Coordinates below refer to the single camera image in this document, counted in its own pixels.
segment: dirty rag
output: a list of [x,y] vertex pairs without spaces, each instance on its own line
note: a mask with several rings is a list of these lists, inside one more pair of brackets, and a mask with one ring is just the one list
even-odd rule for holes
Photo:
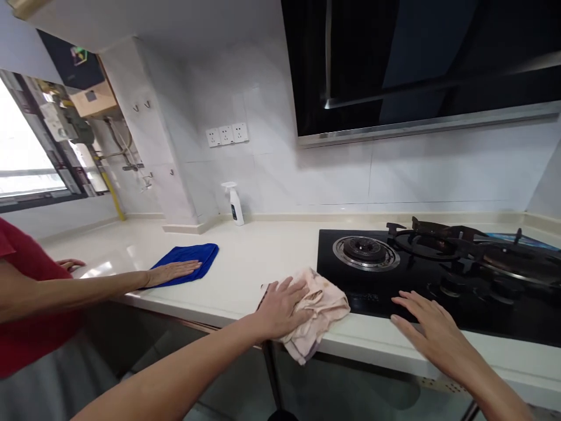
[[[316,353],[321,339],[331,324],[349,314],[351,308],[345,293],[312,268],[305,268],[299,272],[290,284],[301,279],[306,280],[310,291],[296,304],[294,311],[311,309],[314,315],[306,323],[281,338],[281,341],[292,358],[300,365],[304,365]],[[263,285],[262,291],[266,292],[268,286]]]

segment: ceiling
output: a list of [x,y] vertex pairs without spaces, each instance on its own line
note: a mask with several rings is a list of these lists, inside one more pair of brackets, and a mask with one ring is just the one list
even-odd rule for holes
[[138,36],[181,60],[283,30],[281,0],[53,0],[28,22],[94,53]]

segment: wall socket panel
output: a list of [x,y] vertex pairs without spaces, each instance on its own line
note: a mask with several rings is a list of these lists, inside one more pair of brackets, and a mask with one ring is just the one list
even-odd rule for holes
[[234,132],[234,142],[240,143],[249,140],[247,137],[247,126],[245,123],[236,123],[232,125],[232,132]]
[[206,131],[206,140],[209,142],[210,147],[219,146],[222,144],[220,141],[220,134],[218,129],[209,129]]
[[222,126],[218,128],[220,133],[220,142],[222,144],[234,143],[234,134],[232,133],[232,126]]

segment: blue microfiber towel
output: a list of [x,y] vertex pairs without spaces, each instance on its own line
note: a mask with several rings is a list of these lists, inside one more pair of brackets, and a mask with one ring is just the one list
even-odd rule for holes
[[195,272],[191,275],[187,275],[180,278],[172,279],[171,281],[165,282],[160,285],[156,285],[151,288],[168,287],[170,285],[179,285],[185,282],[191,282],[196,279],[201,279],[210,269],[210,265],[214,262],[214,258],[218,254],[218,246],[216,244],[202,244],[200,246],[191,247],[174,247],[171,251],[163,256],[158,263],[152,266],[152,269],[158,266],[163,266],[168,263],[179,262],[179,261],[189,261],[198,260],[202,264]]

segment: red shirt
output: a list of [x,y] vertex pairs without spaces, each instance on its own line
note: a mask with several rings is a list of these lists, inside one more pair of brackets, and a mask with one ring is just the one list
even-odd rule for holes
[[[0,259],[36,281],[72,278],[30,236],[0,218]],[[29,317],[0,324],[0,378],[54,351],[82,325],[80,312]]]

